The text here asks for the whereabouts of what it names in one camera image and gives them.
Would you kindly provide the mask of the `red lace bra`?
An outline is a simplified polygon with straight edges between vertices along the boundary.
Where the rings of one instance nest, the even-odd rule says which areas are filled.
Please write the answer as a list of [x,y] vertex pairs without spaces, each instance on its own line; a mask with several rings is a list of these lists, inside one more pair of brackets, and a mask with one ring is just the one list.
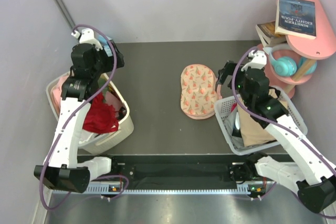
[[115,108],[104,102],[102,92],[93,99],[82,129],[97,134],[112,133],[119,129]]

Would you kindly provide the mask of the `floral mesh laundry bag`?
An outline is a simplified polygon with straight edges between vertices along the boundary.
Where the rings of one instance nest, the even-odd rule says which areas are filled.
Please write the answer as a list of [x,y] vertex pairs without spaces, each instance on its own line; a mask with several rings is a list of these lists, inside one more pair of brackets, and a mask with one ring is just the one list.
[[214,72],[193,64],[181,73],[181,110],[191,119],[204,120],[215,114],[215,102],[222,98]]

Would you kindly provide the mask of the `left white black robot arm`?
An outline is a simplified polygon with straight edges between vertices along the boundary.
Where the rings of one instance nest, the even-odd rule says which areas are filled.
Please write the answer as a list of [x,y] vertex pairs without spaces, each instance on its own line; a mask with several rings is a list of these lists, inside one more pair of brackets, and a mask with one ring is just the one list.
[[93,42],[79,43],[72,49],[72,66],[61,87],[60,113],[53,143],[44,163],[34,168],[34,176],[41,187],[83,193],[90,181],[100,175],[114,180],[119,174],[118,166],[109,158],[94,158],[88,164],[77,161],[82,127],[91,101],[102,91],[98,80],[102,74],[114,74],[116,68],[123,65],[118,63],[114,43],[110,40],[107,43],[111,56]]

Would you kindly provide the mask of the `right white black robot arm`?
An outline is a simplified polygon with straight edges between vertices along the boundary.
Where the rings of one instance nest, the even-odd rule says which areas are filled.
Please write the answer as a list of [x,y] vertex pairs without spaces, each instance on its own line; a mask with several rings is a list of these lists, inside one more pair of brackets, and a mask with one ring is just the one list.
[[269,178],[294,193],[311,212],[319,214],[335,203],[335,165],[328,161],[296,126],[278,98],[269,94],[269,79],[262,68],[228,61],[218,72],[217,82],[228,76],[237,105],[272,135],[295,162],[288,166],[256,152],[244,162],[245,174],[256,180]]

